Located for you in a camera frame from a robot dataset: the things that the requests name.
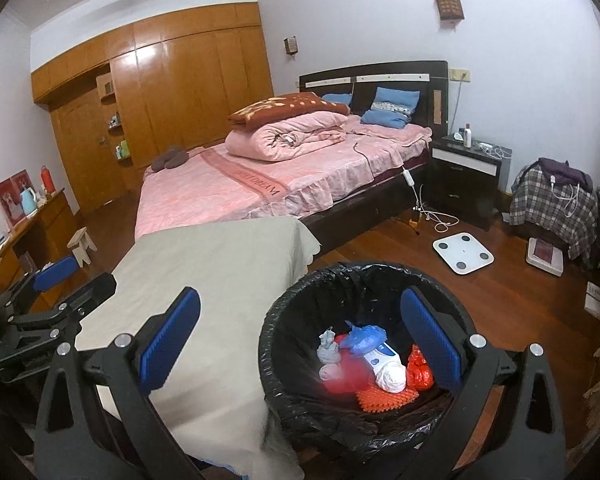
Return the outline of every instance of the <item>orange textured foam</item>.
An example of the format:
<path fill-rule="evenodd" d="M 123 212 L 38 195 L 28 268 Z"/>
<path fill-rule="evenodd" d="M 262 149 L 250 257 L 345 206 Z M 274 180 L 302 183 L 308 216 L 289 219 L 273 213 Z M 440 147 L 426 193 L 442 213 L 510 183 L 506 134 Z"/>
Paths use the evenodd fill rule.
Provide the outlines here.
<path fill-rule="evenodd" d="M 369 388 L 356 392 L 358 404 L 362 411 L 368 413 L 387 412 L 401 408 L 418 398 L 418 393 L 405 388 L 399 394 L 391 394 L 379 388 L 375 380 L 369 379 Z"/>

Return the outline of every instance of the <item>wooden wardrobe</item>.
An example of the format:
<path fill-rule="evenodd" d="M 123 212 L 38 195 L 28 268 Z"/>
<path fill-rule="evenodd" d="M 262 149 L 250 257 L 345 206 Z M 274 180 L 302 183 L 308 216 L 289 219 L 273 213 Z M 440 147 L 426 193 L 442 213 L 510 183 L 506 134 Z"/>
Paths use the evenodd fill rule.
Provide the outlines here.
<path fill-rule="evenodd" d="M 113 93 L 98 93 L 107 76 Z M 83 43 L 32 74 L 84 214 L 138 190 L 168 147 L 223 139 L 228 115 L 272 96 L 258 4 L 179 10 Z M 121 126 L 108 128 L 118 113 Z M 130 157 L 116 160 L 126 141 Z"/>

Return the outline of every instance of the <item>blue gripper pad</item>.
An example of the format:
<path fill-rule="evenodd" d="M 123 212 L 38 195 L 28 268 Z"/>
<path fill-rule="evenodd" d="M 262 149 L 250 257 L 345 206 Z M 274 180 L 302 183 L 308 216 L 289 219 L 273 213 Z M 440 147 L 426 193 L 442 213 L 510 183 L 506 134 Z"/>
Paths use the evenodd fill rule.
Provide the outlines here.
<path fill-rule="evenodd" d="M 77 260 L 73 256 L 67 256 L 48 269 L 41 270 L 33 282 L 33 289 L 37 292 L 46 292 L 52 286 L 64 282 L 78 269 Z"/>
<path fill-rule="evenodd" d="M 433 307 L 416 287 L 402 293 L 400 313 L 409 334 L 427 360 L 436 384 L 457 395 L 462 390 L 462 359 L 432 312 Z"/>
<path fill-rule="evenodd" d="M 200 318 L 200 296 L 185 287 L 161 316 L 162 325 L 148 342 L 139 359 L 139 386 L 142 393 L 161 388 L 182 348 Z"/>

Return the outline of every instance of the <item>red stripe on bedspread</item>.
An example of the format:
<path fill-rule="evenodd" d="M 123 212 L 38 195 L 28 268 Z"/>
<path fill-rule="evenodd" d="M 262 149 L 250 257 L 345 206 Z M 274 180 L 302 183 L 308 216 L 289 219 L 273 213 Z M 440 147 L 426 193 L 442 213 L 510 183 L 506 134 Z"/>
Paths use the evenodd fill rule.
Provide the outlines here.
<path fill-rule="evenodd" d="M 216 152 L 214 148 L 205 150 L 200 153 L 200 156 L 212 168 L 215 168 L 224 176 L 227 176 L 246 189 L 257 193 L 267 202 L 281 200 L 291 193 L 289 187 L 283 182 L 259 171 L 247 168 L 238 162 L 227 160 L 224 156 Z"/>

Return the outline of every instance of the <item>red thermos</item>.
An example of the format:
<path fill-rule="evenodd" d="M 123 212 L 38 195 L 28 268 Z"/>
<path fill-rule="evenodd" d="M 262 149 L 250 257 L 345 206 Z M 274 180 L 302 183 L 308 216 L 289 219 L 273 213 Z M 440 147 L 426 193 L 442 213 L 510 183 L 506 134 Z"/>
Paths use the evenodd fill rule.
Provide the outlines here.
<path fill-rule="evenodd" d="M 47 193 L 53 194 L 56 192 L 56 186 L 54 186 L 54 181 L 51 178 L 51 172 L 46 168 L 46 166 L 42 166 L 40 178 L 42 179 L 42 184 L 45 185 Z"/>

